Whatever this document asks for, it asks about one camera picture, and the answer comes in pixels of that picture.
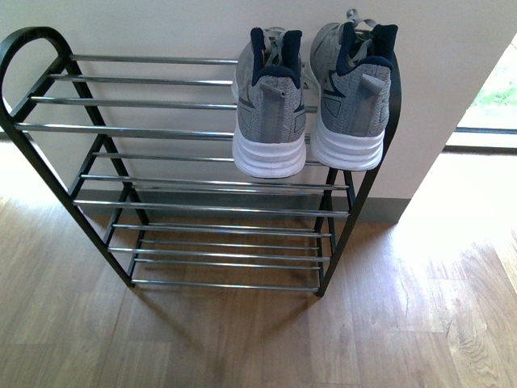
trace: shoe sole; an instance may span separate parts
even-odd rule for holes
[[[233,79],[232,93],[238,103],[238,84]],[[260,143],[246,139],[237,117],[232,142],[233,161],[237,169],[255,178],[287,178],[305,165],[305,137],[290,143]]]
[[[317,93],[317,118],[310,135],[314,157],[322,164],[339,170],[364,171],[375,168],[382,159],[384,132],[376,137],[357,137],[335,133],[323,123],[321,113],[322,87],[309,63],[304,68],[305,81]]]

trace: gray sneaker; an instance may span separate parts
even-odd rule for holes
[[[251,30],[232,85],[237,101],[233,160],[245,174],[284,178],[305,164],[300,31]]]
[[[355,10],[348,16],[320,30],[305,67],[305,81],[319,95],[311,150],[329,167],[371,170],[382,158],[397,26],[360,20]],[[356,30],[362,21],[373,29]]]

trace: shoe rack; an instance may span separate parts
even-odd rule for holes
[[[7,69],[16,53],[33,40],[46,40],[57,51],[57,58],[44,71],[36,84],[27,91],[19,104],[8,112],[2,105],[0,125],[9,138],[16,144],[26,159],[33,165],[58,200],[92,241],[102,257],[116,271],[122,281],[129,287],[149,287],[155,285],[230,287],[240,289],[271,289],[298,292],[312,292],[323,296],[334,270],[341,259],[347,241],[363,208],[368,193],[376,179],[380,165],[366,172],[355,194],[352,174],[308,161],[310,168],[319,168],[326,174],[325,184],[315,183],[281,183],[274,180],[250,179],[246,182],[235,181],[200,181],[196,179],[178,179],[171,176],[166,179],[156,177],[136,177],[128,173],[127,161],[191,162],[196,169],[201,162],[223,162],[219,158],[204,158],[199,155],[175,157],[174,155],[128,154],[117,149],[119,138],[132,139],[168,139],[172,141],[225,142],[232,144],[232,132],[215,133],[199,130],[122,128],[106,126],[99,107],[128,108],[169,108],[169,109],[223,109],[235,110],[233,104],[203,104],[170,101],[146,101],[137,99],[96,99],[90,92],[91,82],[188,85],[197,87],[216,81],[157,78],[107,77],[102,75],[83,75],[78,62],[114,61],[126,63],[165,63],[189,65],[235,65],[235,60],[194,59],[175,57],[115,57],[74,55],[63,38],[50,27],[28,27],[9,35],[0,45],[0,97]],[[77,96],[54,98],[45,96],[55,82],[71,82]],[[397,129],[401,106],[401,83],[396,58],[393,61],[391,95],[389,101],[389,123],[385,132],[384,153]],[[31,123],[27,118],[32,110],[41,104],[65,104],[84,107],[91,120],[91,125]],[[307,107],[307,113],[315,113],[315,107]],[[40,156],[34,141],[28,136],[33,132],[52,133],[59,137],[63,133],[92,133],[95,140],[90,150],[84,155],[74,181],[64,187],[44,159]],[[116,175],[94,175],[92,167],[98,160],[109,160],[116,170]],[[336,184],[338,175],[343,175],[344,185]],[[80,199],[85,182],[118,182],[123,186],[117,200]],[[142,200],[143,191],[149,185],[166,192],[167,201]],[[336,201],[336,191],[347,194],[346,201]],[[179,193],[206,193],[206,203],[186,205],[175,203]],[[319,206],[314,209],[291,209],[286,207],[237,207],[221,206],[211,203],[211,193],[241,192],[259,194],[264,198],[269,195],[282,195],[283,203],[299,203],[294,199],[304,195],[318,193]],[[89,207],[108,209],[111,218],[106,227],[98,229],[85,216],[83,210]],[[197,221],[195,216],[182,218],[181,221],[163,221],[156,217],[161,212],[186,211],[187,214],[203,214],[210,220],[238,219],[219,225],[217,222],[207,224]],[[134,212],[134,221],[121,221],[126,212]],[[281,223],[278,220],[292,220]],[[120,231],[130,231],[134,239],[127,246],[115,246],[114,235]],[[235,273],[230,278],[225,272]]]

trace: metal rod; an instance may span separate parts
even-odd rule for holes
[[[141,192],[223,192],[223,193],[234,193],[234,194],[259,194],[264,196],[313,196],[311,192],[291,192],[291,191],[271,191],[262,190],[256,188],[193,188],[192,186],[144,186],[140,184],[133,185],[135,189]]]
[[[306,267],[301,265],[269,265],[269,264],[241,264],[241,263],[211,263],[208,261],[182,261],[182,260],[154,260],[135,259],[137,263],[145,264],[167,264],[167,265],[200,265],[213,267],[234,267],[234,268],[268,268],[268,269],[294,269],[301,271],[317,271],[319,267]]]
[[[236,59],[218,58],[177,58],[177,57],[138,57],[121,55],[71,55],[72,61],[89,62],[132,62],[132,63],[168,63],[177,65],[236,65]]]
[[[56,81],[68,82],[100,82],[100,83],[136,83],[145,85],[177,85],[177,86],[232,86],[232,81],[212,79],[171,79],[140,77],[100,77],[91,75],[52,74]]]
[[[63,97],[31,97],[31,100],[35,103],[79,105],[82,107],[210,109],[226,111],[237,109],[237,105],[231,103],[183,103],[176,101],[153,101],[143,99],[75,99]]]
[[[177,240],[152,240],[142,239],[142,243],[157,245],[188,245],[192,247],[230,247],[230,248],[254,248],[254,249],[282,249],[291,251],[315,251],[317,247],[288,246],[288,245],[257,245],[257,244],[224,244],[218,242],[193,242]]]
[[[248,226],[248,225],[206,225],[206,224],[179,224],[176,222],[150,222],[149,226],[182,226],[182,227],[198,227],[202,226],[204,228],[213,228],[213,229],[232,229],[232,230],[270,230],[277,232],[314,232],[314,229],[311,228],[286,228],[279,226]]]
[[[271,289],[275,291],[299,291],[316,293],[318,288],[311,287],[288,287],[279,285],[223,285],[218,283],[193,283],[187,281],[172,281],[172,280],[144,280],[133,279],[134,284],[141,285],[186,285],[192,287],[220,287],[225,289]]]
[[[295,188],[304,190],[347,190],[347,186],[337,184],[307,184],[307,183],[261,183],[261,182],[236,182],[224,180],[194,180],[194,179],[167,179],[167,178],[139,178],[133,176],[118,175],[83,175],[86,180],[100,180],[107,182],[133,182],[133,183],[184,183],[207,186],[237,186],[244,188]]]
[[[196,257],[225,257],[232,259],[267,259],[267,260],[288,260],[288,261],[329,261],[330,257],[316,256],[286,256],[286,255],[248,255],[243,253],[218,253],[198,251],[175,251],[169,249],[135,249],[135,248],[108,248],[110,252],[138,253],[146,255],[174,255],[174,256],[196,256]]]
[[[121,159],[144,159],[144,160],[169,160],[176,162],[233,162],[233,158],[202,158],[194,156],[168,156],[168,155],[144,155],[144,154],[110,154],[108,152],[96,152],[97,158],[121,158]],[[317,160],[306,160],[306,166],[322,166]]]
[[[307,237],[307,238],[327,238],[330,234],[315,232],[296,232],[296,231],[280,231],[280,230],[234,230],[221,228],[204,227],[203,225],[186,227],[186,226],[153,226],[153,225],[129,225],[115,224],[115,228],[130,230],[154,230],[154,231],[174,231],[174,232],[190,232],[190,233],[215,233],[215,234],[251,234],[260,236],[279,236],[279,237]]]
[[[231,141],[231,132],[186,131],[181,129],[142,129],[127,127],[107,127],[102,125],[70,125],[70,124],[30,124],[17,123],[16,129],[28,132],[55,133],[99,133],[110,137],[142,137],[175,140],[222,140]]]
[[[123,209],[148,209],[148,210],[178,210],[190,212],[222,212],[222,213],[251,213],[251,214],[277,214],[284,216],[299,217],[348,217],[348,212],[329,212],[326,210],[304,210],[304,209],[262,209],[262,208],[233,208],[229,206],[206,206],[206,205],[177,205],[160,204],[149,202],[117,202],[114,200],[75,200],[78,206],[96,206],[100,208],[123,208]]]

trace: wooden floor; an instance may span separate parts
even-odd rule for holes
[[[517,387],[517,160],[444,154],[327,294],[127,289],[0,143],[0,387]]]

